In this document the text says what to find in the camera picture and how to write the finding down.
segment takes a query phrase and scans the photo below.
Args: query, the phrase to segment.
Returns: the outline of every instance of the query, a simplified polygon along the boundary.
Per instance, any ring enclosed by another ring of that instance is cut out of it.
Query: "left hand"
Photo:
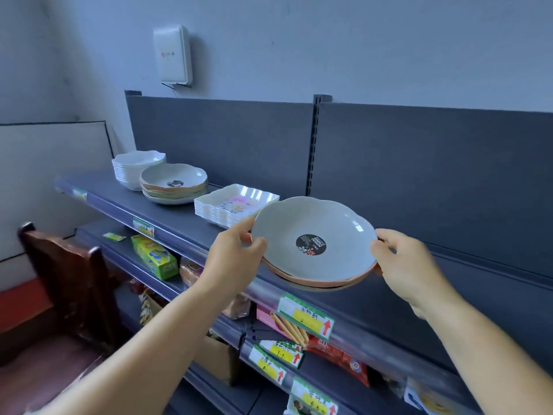
[[[243,242],[252,241],[248,231],[252,229],[254,221],[255,217],[250,217],[218,234],[211,245],[200,279],[224,285],[233,295],[249,286],[267,250],[267,240],[263,237],[255,239],[251,246],[242,246]]]

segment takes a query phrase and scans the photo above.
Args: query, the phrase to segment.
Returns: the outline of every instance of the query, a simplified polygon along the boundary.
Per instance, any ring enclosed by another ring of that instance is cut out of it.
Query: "hand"
[[[377,235],[382,241],[373,241],[370,252],[377,259],[386,284],[411,305],[419,318],[425,319],[430,306],[461,297],[424,243],[395,230],[377,229]]]
[[[254,217],[248,218],[218,234],[200,279],[208,278],[215,285],[225,286],[232,292],[232,297],[249,286],[267,250],[267,240],[262,237],[255,239],[249,247],[242,246],[243,242],[252,242],[248,231],[254,221]]]

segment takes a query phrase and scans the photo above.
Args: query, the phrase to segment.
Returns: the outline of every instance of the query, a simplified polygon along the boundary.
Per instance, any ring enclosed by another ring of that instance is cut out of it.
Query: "price tag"
[[[144,236],[154,238],[154,226],[146,223],[138,217],[133,218],[133,227],[135,230],[140,231]]]
[[[110,240],[113,240],[115,242],[121,242],[121,240],[125,240],[127,237],[116,235],[115,233],[106,233],[102,235],[102,237],[108,238]]]
[[[282,384],[287,371],[282,365],[265,354],[257,345],[249,353],[249,359],[257,365],[267,376],[278,384]]]
[[[291,392],[292,395],[297,396],[304,404],[322,415],[336,415],[338,413],[338,405],[336,403],[300,378],[294,378]]]
[[[304,356],[304,352],[301,347],[292,342],[261,341],[259,342],[259,346],[269,351],[271,354],[279,357],[282,361],[292,364],[296,368],[299,367],[301,359]]]
[[[73,196],[78,200],[86,202],[87,192],[82,189],[73,189]]]
[[[322,339],[328,340],[334,327],[333,319],[291,294],[280,298],[278,313]]]

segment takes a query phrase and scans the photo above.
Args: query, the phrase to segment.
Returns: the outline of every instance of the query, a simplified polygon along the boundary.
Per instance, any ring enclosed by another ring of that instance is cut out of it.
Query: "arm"
[[[487,415],[553,412],[553,380],[504,331],[467,303],[422,242],[377,230],[370,250],[383,277],[442,341]],[[397,250],[394,254],[388,247]]]
[[[161,414],[214,320],[257,273],[266,241],[242,247],[253,221],[220,233],[198,281],[41,414]]]

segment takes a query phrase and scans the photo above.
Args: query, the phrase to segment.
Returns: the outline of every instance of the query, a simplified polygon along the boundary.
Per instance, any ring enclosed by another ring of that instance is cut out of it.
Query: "chair backrest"
[[[100,248],[87,251],[32,223],[17,234],[65,330],[118,347],[124,331]]]

